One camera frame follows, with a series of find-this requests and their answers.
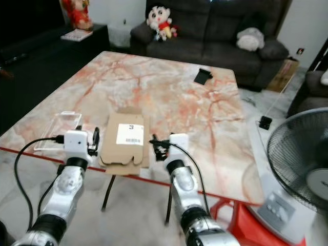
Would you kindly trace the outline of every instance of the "small black device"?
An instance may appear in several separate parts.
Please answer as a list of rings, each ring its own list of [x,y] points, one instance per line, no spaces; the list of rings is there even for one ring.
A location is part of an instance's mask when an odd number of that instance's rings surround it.
[[[272,122],[272,119],[266,116],[262,116],[260,120],[259,127],[268,130],[270,128],[270,124]]]
[[[156,134],[153,134],[153,140],[158,141]],[[169,140],[163,140],[162,142],[169,143]],[[169,153],[169,144],[168,146],[153,145],[156,161],[163,161],[168,157]]]
[[[204,70],[202,68],[199,69],[198,74],[196,75],[194,81],[201,85],[205,85],[206,81],[210,78],[213,78],[210,71]]]

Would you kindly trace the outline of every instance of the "marble table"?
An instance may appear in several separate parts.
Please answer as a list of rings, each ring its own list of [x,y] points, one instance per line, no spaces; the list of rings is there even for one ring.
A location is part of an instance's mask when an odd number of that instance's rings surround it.
[[[199,68],[213,75],[204,86],[193,82]],[[111,113],[126,106],[142,108],[151,118],[150,133],[159,139],[167,139],[171,132],[188,133],[189,152],[200,166],[210,196],[263,203],[232,70],[103,52],[3,134],[0,149],[19,151],[40,138],[53,116],[62,111],[81,113],[84,129],[98,126],[103,133]],[[150,145],[149,151],[154,156]],[[45,158],[33,148],[27,154]],[[97,160],[94,168],[100,168]],[[169,182],[163,165],[154,161],[140,177]]]

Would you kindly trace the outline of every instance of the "black cabinet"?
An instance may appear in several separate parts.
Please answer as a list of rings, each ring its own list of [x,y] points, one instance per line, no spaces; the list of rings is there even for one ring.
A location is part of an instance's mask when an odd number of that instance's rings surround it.
[[[81,42],[55,40],[7,66],[13,80],[0,78],[0,135],[103,51],[110,49],[108,29],[95,25]]]

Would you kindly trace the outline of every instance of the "cardboard box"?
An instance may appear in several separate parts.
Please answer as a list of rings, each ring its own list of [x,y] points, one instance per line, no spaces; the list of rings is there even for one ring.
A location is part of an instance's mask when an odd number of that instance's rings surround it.
[[[150,119],[141,109],[121,108],[110,115],[99,159],[106,173],[137,175],[140,168],[149,167],[149,126]]]
[[[299,61],[293,58],[285,59],[279,72],[272,79],[272,81],[267,86],[267,90],[281,92],[283,88],[290,82],[293,78],[297,68],[299,66]]]

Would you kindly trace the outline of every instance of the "red figurine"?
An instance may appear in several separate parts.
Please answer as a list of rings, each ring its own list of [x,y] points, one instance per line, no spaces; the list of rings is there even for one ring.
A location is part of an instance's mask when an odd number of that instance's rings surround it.
[[[93,27],[88,16],[89,0],[62,0],[62,3],[74,28],[89,30]]]

